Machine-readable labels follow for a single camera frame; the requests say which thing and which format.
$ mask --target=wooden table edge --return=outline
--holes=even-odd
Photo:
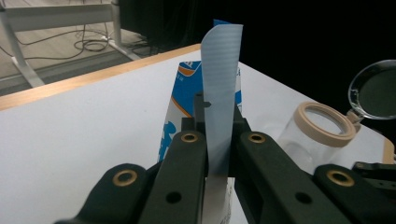
[[[9,109],[14,106],[32,103],[34,101],[62,93],[71,91],[75,88],[88,85],[90,83],[103,80],[108,77],[114,77],[138,68],[149,66],[154,63],[159,63],[183,54],[194,52],[201,48],[201,44],[187,46],[181,49],[174,49],[165,53],[156,54],[147,58],[139,59],[129,63],[112,66],[99,71],[91,72],[78,77],[71,77],[62,81],[50,83],[44,86],[32,88],[26,91],[19,91],[9,95],[0,97],[0,111]]]

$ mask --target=dark wall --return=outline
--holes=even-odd
[[[341,113],[350,108],[347,89],[361,69],[396,59],[391,3],[274,2],[217,0],[203,3],[203,8],[210,8],[205,15],[214,19],[244,24],[242,63]],[[205,16],[199,24],[203,31],[211,25]],[[396,145],[395,120],[362,123]]]

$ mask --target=wooden floor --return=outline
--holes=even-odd
[[[0,0],[6,7],[50,7],[68,5],[109,4],[111,0]],[[73,27],[62,27],[28,32],[17,32],[22,54],[31,67],[42,69],[56,64],[71,63],[100,54],[115,51],[103,37],[113,37],[112,22],[86,24]],[[81,39],[91,40],[93,45],[81,49]],[[142,46],[144,38],[136,33],[121,30],[122,43],[125,46]],[[21,72],[13,64],[13,52],[8,44],[4,28],[0,24],[0,83],[12,78],[21,79]],[[140,57],[149,56],[146,50],[139,49]]]

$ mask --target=table top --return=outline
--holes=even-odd
[[[73,217],[108,169],[155,164],[177,66],[200,61],[199,49],[193,45],[0,97],[0,223]],[[314,101],[239,67],[242,115],[253,131],[277,139],[296,106]],[[348,168],[354,161],[392,162],[393,144],[365,126],[343,150],[337,163]],[[247,223],[237,200],[231,223]]]

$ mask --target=white plastic strip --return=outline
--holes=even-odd
[[[203,223],[228,223],[231,197],[227,181],[233,132],[235,81],[242,25],[217,25],[201,45],[204,83],[205,135],[209,159]]]

